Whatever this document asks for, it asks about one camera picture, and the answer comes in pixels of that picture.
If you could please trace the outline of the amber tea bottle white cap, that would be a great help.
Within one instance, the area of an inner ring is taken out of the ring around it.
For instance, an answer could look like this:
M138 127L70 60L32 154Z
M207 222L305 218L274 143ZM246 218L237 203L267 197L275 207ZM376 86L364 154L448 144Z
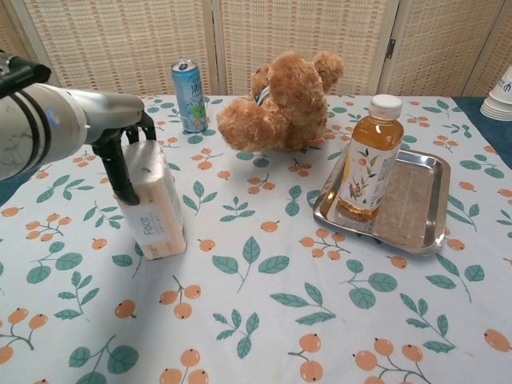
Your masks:
M347 145L338 211L365 222L378 212L404 135L399 122L402 100L377 94L370 100L368 115L355 126Z

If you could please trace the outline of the light blue drink can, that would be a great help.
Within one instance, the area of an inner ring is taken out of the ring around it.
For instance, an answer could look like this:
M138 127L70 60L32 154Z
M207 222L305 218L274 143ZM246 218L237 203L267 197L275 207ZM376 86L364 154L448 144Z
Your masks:
M179 60L171 67L171 77L184 131L206 130L208 123L198 65L189 59Z

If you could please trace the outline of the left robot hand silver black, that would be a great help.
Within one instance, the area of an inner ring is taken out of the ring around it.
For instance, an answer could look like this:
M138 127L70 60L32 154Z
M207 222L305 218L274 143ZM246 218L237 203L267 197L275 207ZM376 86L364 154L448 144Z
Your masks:
M86 143L101 158L115 196L128 206L138 205L121 141L126 134L130 144L138 142L139 130L147 140L156 139L154 121L145 112L144 103L132 94L74 89L67 92L86 116Z

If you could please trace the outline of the stack of white paper cups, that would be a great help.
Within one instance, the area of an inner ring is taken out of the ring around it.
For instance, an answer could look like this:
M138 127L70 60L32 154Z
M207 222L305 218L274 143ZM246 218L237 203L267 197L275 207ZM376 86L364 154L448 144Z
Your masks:
M484 99L480 112L494 120L512 122L512 65Z

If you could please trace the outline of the floral fruit print tablecloth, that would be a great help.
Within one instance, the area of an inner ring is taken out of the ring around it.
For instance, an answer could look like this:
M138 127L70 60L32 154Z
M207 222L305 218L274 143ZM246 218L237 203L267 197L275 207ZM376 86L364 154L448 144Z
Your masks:
M512 164L457 102L404 99L404 148L451 168L426 257L314 220L367 97L255 154L143 102L186 252L145 259L89 147L0 183L0 384L512 384Z

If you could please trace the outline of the rectangular stainless steel tray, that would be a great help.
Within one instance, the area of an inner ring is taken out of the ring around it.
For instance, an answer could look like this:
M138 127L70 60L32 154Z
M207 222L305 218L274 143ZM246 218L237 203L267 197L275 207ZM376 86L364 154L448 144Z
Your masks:
M414 150L399 151L376 216L360 222L337 210L345 157L343 150L313 206L315 219L412 254L441 250L450 186L450 165L444 159Z

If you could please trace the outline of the woven folding screen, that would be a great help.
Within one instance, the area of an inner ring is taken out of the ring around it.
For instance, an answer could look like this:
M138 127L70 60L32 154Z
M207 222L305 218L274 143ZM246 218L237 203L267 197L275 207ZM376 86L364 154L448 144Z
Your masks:
M242 95L280 54L330 51L339 94L482 96L512 65L512 0L0 0L0 50L56 86L139 95L173 93L180 59Z

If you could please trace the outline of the brown teddy bear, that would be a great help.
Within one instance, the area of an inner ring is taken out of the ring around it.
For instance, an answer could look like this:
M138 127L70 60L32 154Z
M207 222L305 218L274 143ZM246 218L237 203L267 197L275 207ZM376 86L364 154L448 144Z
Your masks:
M300 150L326 131L326 96L343 75L340 55L312 60L288 51L251 75L250 93L217 114L218 131L234 150Z

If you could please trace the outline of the white facial tissue pack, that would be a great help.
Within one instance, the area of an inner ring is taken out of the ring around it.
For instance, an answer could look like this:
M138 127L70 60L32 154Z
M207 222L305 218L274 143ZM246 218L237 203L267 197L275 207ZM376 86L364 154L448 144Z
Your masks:
M184 219L174 184L158 142L129 144L123 152L128 175L139 203L116 198L122 215L144 256L155 260L186 250Z

